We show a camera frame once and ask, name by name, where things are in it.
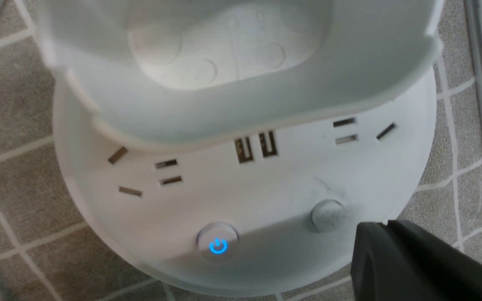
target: socket slot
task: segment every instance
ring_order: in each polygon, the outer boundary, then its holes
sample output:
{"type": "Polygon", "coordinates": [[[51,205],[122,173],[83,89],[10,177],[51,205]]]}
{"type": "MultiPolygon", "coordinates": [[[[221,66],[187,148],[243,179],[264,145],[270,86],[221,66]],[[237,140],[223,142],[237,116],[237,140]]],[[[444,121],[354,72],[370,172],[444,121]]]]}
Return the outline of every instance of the socket slot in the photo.
{"type": "Polygon", "coordinates": [[[118,162],[118,160],[120,160],[127,153],[128,153],[128,149],[126,149],[125,147],[121,147],[111,157],[109,157],[108,161],[114,165],[116,162],[118,162]]]}
{"type": "Polygon", "coordinates": [[[130,194],[132,196],[142,197],[142,191],[140,190],[135,190],[127,187],[119,187],[118,191],[121,193],[130,194]]]}
{"type": "Polygon", "coordinates": [[[237,160],[239,161],[239,164],[254,161],[252,147],[248,137],[235,139],[234,144],[236,147],[237,160]]]}
{"type": "Polygon", "coordinates": [[[384,131],[380,132],[380,134],[377,135],[377,140],[381,140],[384,137],[386,137],[390,132],[394,131],[397,129],[397,126],[395,123],[390,124],[387,128],[384,129],[384,131]]]}
{"type": "Polygon", "coordinates": [[[182,176],[176,176],[168,179],[161,179],[159,180],[159,184],[161,186],[166,186],[166,185],[172,185],[174,183],[181,183],[182,181],[183,181],[182,176]]]}
{"type": "Polygon", "coordinates": [[[177,165],[178,165],[178,160],[176,159],[157,162],[156,164],[154,164],[155,169],[162,169],[162,168],[167,168],[167,167],[177,166],[177,165]]]}
{"type": "Polygon", "coordinates": [[[349,124],[356,124],[356,118],[348,118],[344,120],[338,120],[333,123],[333,127],[338,128],[340,126],[349,125],[349,124]]]}
{"type": "Polygon", "coordinates": [[[351,143],[355,141],[358,141],[358,135],[345,136],[345,137],[337,138],[336,145],[342,145],[345,143],[351,143]]]}
{"type": "Polygon", "coordinates": [[[260,133],[260,146],[262,147],[262,155],[264,158],[278,156],[276,142],[273,131],[260,133]]]}

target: black object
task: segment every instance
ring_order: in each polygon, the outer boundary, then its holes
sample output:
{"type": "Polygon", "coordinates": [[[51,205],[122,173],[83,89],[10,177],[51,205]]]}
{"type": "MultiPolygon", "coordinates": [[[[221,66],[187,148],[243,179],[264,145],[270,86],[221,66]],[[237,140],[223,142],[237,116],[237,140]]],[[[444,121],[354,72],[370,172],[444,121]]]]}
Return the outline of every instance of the black object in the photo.
{"type": "Polygon", "coordinates": [[[356,301],[482,301],[482,265],[409,221],[360,223],[356,301]]]}

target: blue led light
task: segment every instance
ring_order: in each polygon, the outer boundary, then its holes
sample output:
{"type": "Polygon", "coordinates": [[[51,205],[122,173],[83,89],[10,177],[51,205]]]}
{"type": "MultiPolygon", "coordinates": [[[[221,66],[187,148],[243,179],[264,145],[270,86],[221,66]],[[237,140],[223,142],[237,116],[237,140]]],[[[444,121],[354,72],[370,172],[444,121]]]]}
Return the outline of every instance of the blue led light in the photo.
{"type": "Polygon", "coordinates": [[[226,240],[219,241],[218,238],[215,238],[215,244],[213,244],[213,242],[209,243],[209,251],[211,251],[213,254],[222,254],[226,252],[227,249],[228,249],[228,243],[226,242],[226,240]],[[222,249],[216,250],[215,247],[219,248],[221,244],[222,244],[222,249]]]}

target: power strip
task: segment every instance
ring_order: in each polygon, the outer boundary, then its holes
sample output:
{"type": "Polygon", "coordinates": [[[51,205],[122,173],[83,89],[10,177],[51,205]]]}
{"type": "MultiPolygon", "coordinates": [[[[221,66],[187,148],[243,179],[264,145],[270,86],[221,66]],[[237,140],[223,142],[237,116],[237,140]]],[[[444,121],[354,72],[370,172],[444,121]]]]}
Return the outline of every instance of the power strip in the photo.
{"type": "Polygon", "coordinates": [[[436,120],[432,70],[376,109],[187,153],[105,139],[61,81],[54,101],[61,170],[100,238],[155,278],[222,296],[290,290],[350,262],[356,225],[396,218],[413,194],[436,120]]]}

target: plastic container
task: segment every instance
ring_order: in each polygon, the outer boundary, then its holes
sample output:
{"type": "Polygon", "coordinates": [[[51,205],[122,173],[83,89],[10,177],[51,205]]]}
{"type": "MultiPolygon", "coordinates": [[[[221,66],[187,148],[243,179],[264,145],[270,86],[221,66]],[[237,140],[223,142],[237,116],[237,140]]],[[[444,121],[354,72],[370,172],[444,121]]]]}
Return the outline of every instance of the plastic container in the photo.
{"type": "Polygon", "coordinates": [[[443,0],[42,0],[44,61],[127,147],[180,152],[390,101],[443,0]]]}

